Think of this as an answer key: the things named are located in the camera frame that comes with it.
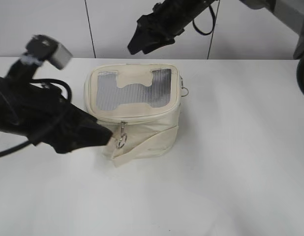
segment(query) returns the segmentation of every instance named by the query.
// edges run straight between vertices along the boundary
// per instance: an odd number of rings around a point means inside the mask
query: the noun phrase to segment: d-ring
[[[186,96],[188,96],[188,94],[189,94],[189,90],[188,90],[186,87],[182,87],[182,89],[185,89],[185,90],[187,91],[187,94],[182,95],[182,97],[186,97]]]
[[[117,143],[117,149],[122,149],[123,146],[126,144],[126,142],[127,142],[127,134],[122,134],[121,138]]]

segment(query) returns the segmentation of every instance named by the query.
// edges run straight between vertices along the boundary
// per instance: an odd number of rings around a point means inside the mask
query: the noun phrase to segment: canvas bag
[[[85,104],[114,133],[103,154],[120,166],[166,153],[178,131],[182,88],[179,71],[169,64],[95,68],[85,83]]]

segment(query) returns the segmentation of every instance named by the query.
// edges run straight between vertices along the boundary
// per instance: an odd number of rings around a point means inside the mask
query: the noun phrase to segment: zipper
[[[128,136],[127,136],[127,133],[125,132],[126,125],[127,125],[127,122],[124,122],[124,121],[121,122],[121,137],[119,138],[119,140],[117,142],[117,145],[116,145],[117,149],[122,149],[127,142]]]

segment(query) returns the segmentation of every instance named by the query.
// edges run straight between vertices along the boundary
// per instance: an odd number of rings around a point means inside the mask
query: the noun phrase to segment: white table
[[[0,58],[3,76],[15,58]],[[297,61],[74,59],[46,63],[83,108],[96,66],[175,64],[183,99],[173,149],[118,169],[85,148],[0,159],[0,236],[304,236],[304,97]],[[23,137],[0,133],[0,150]]]

